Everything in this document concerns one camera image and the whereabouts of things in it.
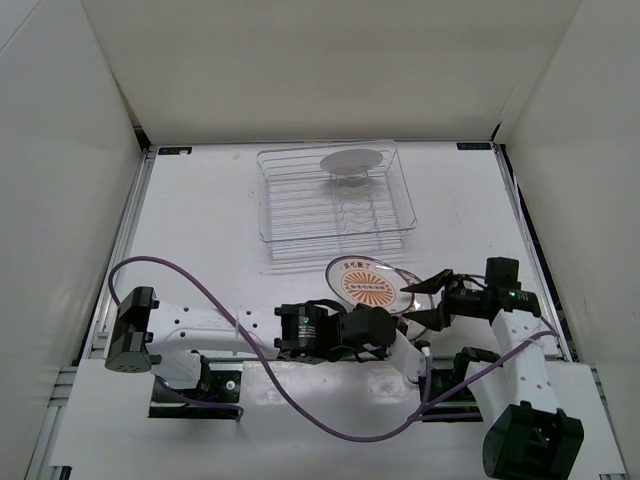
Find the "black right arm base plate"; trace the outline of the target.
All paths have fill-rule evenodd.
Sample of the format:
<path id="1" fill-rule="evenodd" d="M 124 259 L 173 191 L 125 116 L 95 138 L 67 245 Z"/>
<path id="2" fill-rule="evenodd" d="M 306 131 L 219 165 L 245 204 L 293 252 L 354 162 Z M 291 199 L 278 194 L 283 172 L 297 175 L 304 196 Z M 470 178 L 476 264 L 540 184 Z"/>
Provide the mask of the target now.
<path id="1" fill-rule="evenodd" d="M 450 368 L 433 367 L 430 388 L 426 386 L 425 377 L 418 379 L 420 400 L 428 394 L 428 402 L 433 402 L 457 387 L 465 380 L 468 365 L 468 360 L 455 360 Z M 442 398 L 435 406 L 422 413 L 419 420 L 423 423 L 471 423 L 481 422 L 483 418 L 473 394 L 468 387 L 464 387 Z"/>

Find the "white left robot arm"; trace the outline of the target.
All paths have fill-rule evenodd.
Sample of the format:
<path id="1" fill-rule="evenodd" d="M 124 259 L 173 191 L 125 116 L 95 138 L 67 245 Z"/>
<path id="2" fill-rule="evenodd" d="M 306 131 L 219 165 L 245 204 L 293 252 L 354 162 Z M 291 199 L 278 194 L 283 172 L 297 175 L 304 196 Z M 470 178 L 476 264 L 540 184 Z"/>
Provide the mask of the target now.
<path id="1" fill-rule="evenodd" d="M 364 353 L 379 359 L 398 338 L 396 320 L 380 307 L 350 312 L 330 300 L 282 304 L 265 321 L 228 320 L 218 310 L 194 310 L 156 298 L 153 288 L 134 288 L 117 309 L 106 368 L 148 372 L 171 354 L 198 351 L 253 354 L 303 363 L 336 362 Z"/>

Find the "white green-rimmed plate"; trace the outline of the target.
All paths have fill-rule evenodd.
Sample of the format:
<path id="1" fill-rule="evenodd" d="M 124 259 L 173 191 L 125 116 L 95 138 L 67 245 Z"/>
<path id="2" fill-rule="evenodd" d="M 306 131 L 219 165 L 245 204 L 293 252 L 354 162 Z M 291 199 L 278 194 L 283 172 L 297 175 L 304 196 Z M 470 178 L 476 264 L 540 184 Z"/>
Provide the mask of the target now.
<path id="1" fill-rule="evenodd" d="M 320 161 L 322 171 L 334 176 L 365 173 L 382 163 L 384 156 L 372 149 L 349 149 L 331 153 Z"/>

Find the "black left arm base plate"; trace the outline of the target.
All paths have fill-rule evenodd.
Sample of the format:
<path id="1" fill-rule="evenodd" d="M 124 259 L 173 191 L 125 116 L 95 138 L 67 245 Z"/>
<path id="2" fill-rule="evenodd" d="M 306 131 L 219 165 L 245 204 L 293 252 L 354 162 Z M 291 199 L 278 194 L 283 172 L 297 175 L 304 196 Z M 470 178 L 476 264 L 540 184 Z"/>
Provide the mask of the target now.
<path id="1" fill-rule="evenodd" d="M 197 350 L 158 359 L 149 418 L 240 421 L 241 363 L 213 362 Z"/>

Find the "white wire dish rack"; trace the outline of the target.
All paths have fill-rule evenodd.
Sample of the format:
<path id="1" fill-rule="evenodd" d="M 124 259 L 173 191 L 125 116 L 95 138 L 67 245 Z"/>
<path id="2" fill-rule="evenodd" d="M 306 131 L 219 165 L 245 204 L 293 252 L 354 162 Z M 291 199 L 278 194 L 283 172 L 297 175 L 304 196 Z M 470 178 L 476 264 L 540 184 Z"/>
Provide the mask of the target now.
<path id="1" fill-rule="evenodd" d="M 353 176 L 321 170 L 327 155 L 358 148 L 381 152 L 382 163 Z M 417 227 L 392 140 L 262 150 L 257 171 L 259 238 L 277 262 L 399 250 Z"/>

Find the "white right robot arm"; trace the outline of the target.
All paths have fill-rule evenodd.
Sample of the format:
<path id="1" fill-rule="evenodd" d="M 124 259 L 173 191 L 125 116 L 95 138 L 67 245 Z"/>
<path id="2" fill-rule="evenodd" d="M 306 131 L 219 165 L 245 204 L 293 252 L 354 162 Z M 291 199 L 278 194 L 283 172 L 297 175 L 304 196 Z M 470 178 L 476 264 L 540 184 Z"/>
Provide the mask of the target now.
<path id="1" fill-rule="evenodd" d="M 566 479 L 584 440 L 582 422 L 568 416 L 557 399 L 546 369 L 545 336 L 554 329 L 542 316 L 537 296 L 521 287 L 519 262 L 505 257 L 486 261 L 484 280 L 470 288 L 473 277 L 445 269 L 405 292 L 439 293 L 438 306 L 408 313 L 432 331 L 451 325 L 458 316 L 489 322 L 495 352 L 466 347 L 442 390 L 420 378 L 420 398 L 427 408 L 457 396 L 474 398 L 487 422 L 482 465 L 493 479 Z"/>

